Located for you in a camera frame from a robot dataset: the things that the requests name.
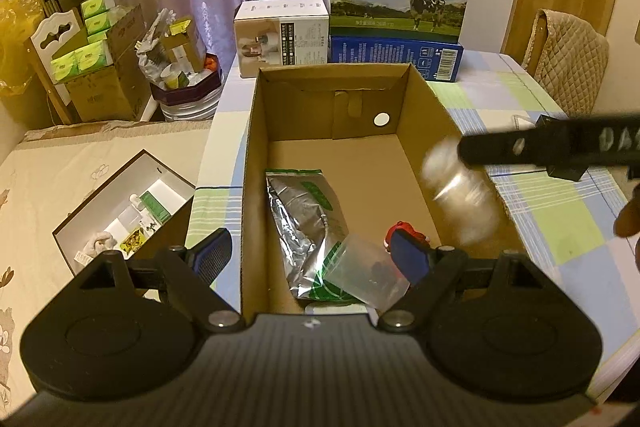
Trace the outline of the brown cardboard box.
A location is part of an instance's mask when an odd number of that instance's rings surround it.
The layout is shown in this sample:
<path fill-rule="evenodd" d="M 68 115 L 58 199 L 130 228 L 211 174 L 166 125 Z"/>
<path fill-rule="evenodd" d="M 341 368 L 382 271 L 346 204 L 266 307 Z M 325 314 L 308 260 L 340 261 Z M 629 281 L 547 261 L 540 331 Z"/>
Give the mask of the brown cardboard box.
<path fill-rule="evenodd" d="M 262 70 L 248 123 L 241 227 L 241 309 L 294 313 L 268 209 L 267 169 L 321 170 L 346 225 L 370 242 L 407 221 L 435 244 L 458 245 L 421 179 L 425 154 L 461 132 L 437 83 L 413 66 L 334 64 Z"/>

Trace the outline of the blue flat box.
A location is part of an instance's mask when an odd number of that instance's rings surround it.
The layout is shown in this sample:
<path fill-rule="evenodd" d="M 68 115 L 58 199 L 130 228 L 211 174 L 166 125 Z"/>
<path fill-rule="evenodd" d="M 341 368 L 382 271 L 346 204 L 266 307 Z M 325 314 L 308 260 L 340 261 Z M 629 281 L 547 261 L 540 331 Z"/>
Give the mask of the blue flat box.
<path fill-rule="evenodd" d="M 455 82 L 464 47 L 459 43 L 414 39 L 330 38 L 332 63 L 412 64 L 425 80 Z"/>

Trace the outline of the red toy car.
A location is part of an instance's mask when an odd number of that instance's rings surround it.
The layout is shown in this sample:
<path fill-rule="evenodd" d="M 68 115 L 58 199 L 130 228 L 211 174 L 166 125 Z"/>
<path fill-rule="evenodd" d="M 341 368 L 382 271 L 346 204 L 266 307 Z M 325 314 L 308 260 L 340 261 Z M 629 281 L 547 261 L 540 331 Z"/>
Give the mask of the red toy car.
<path fill-rule="evenodd" d="M 390 251 L 390 241 L 392 237 L 397 231 L 404 232 L 406 235 L 411 236 L 420 244 L 428 245 L 430 243 L 430 239 L 423 234 L 422 232 L 416 231 L 412 225 L 410 225 L 407 221 L 397 221 L 394 225 L 392 225 L 385 234 L 384 239 L 384 247 L 386 251 Z"/>

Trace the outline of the quilted beige chair cover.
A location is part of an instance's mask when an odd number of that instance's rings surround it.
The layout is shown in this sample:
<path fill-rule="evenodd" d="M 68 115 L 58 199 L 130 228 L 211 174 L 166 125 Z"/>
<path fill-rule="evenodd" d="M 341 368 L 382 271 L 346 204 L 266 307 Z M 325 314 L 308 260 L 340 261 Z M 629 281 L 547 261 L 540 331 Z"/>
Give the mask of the quilted beige chair cover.
<path fill-rule="evenodd" d="M 558 11 L 537 11 L 522 67 L 567 116 L 596 105 L 610 46 L 590 23 Z"/>

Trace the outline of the yellow plastic bag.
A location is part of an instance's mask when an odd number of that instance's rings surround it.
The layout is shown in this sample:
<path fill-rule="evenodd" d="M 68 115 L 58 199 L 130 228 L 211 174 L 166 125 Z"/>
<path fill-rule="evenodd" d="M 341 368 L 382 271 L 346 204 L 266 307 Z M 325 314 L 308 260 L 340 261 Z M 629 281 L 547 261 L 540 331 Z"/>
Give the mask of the yellow plastic bag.
<path fill-rule="evenodd" d="M 1 0 L 1 103 L 32 129 L 50 121 L 46 92 L 25 49 L 43 19 L 41 0 Z"/>

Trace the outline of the clear plastic cup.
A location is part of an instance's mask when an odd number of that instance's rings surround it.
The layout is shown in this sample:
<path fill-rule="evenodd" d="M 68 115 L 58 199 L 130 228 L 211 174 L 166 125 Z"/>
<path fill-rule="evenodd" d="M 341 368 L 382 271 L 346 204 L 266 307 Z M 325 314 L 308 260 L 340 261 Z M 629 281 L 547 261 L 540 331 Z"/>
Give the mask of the clear plastic cup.
<path fill-rule="evenodd" d="M 409 281 L 381 244 L 357 234 L 345 237 L 323 271 L 324 279 L 378 311 L 405 296 Z"/>

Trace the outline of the checked tablecloth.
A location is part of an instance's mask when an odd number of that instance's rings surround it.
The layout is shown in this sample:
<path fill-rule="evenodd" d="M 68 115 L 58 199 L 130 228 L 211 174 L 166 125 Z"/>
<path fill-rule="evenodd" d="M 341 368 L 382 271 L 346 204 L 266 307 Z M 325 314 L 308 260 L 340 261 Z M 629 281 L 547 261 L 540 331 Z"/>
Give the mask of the checked tablecloth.
<path fill-rule="evenodd" d="M 525 128 L 559 106 L 510 56 L 465 51 L 455 82 L 433 81 L 438 101 L 463 132 Z M 241 238 L 241 202 L 247 125 L 255 81 L 239 67 L 228 72 L 205 145 L 186 243 L 216 228 Z M 639 356 L 639 273 L 634 239 L 613 233 L 627 202 L 605 169 L 590 169 L 577 182 L 533 168 L 489 171 L 506 202 L 526 251 L 597 324 L 604 355 L 589 387 L 604 401 L 620 386 Z"/>

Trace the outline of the open white gift box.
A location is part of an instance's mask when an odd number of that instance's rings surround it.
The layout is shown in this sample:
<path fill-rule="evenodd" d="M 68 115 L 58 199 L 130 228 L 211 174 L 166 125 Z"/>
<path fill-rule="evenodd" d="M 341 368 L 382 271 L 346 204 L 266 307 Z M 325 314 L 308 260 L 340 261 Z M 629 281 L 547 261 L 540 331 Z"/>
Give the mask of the open white gift box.
<path fill-rule="evenodd" d="M 130 258 L 183 210 L 194 191 L 193 183 L 142 150 L 86 197 L 52 235 L 73 274 L 107 247 Z"/>

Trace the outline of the round tin with clutter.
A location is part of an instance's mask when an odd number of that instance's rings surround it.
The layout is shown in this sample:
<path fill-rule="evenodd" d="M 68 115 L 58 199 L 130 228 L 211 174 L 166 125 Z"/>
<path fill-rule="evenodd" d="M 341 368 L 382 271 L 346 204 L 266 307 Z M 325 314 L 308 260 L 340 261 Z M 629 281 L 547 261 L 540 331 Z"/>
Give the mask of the round tin with clutter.
<path fill-rule="evenodd" d="M 134 49 L 167 121 L 212 119 L 221 97 L 218 57 L 206 51 L 193 17 L 162 9 Z"/>

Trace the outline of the cardboard box of tissues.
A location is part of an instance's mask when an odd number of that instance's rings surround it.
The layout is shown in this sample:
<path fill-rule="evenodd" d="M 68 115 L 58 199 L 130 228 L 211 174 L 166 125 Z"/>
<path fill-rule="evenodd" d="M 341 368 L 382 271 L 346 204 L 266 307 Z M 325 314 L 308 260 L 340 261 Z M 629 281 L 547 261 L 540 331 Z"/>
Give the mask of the cardboard box of tissues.
<path fill-rule="evenodd" d="M 62 124 L 142 118 L 151 90 L 134 45 L 144 33 L 134 0 L 86 0 L 40 22 L 25 50 Z"/>

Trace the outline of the white beige product box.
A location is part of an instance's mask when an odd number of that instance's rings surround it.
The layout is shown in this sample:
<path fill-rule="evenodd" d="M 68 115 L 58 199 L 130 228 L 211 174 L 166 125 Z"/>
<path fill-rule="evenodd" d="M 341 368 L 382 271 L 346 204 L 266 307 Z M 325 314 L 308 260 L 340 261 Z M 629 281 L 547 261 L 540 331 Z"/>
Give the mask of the white beige product box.
<path fill-rule="evenodd" d="M 265 67 L 328 62 L 329 12 L 323 0 L 244 1 L 233 26 L 243 78 Z"/>

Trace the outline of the silver green tea bag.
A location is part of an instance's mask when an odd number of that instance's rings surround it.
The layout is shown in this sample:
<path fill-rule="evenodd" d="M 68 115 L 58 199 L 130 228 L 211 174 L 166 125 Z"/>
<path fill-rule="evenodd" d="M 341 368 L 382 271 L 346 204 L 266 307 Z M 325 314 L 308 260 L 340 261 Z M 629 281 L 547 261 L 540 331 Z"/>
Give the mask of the silver green tea bag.
<path fill-rule="evenodd" d="M 333 188 L 320 169 L 265 171 L 288 290 L 297 300 L 358 303 L 326 279 L 348 226 Z"/>

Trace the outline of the cotton swab pack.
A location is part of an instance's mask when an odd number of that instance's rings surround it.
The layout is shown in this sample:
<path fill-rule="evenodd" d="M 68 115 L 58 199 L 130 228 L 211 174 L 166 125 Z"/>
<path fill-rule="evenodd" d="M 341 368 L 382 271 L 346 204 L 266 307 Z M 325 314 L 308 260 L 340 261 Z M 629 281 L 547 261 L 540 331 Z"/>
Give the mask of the cotton swab pack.
<path fill-rule="evenodd" d="M 454 228 L 461 246 L 489 239 L 499 224 L 499 205 L 478 171 L 458 156 L 459 142 L 445 139 L 424 156 L 421 180 Z"/>

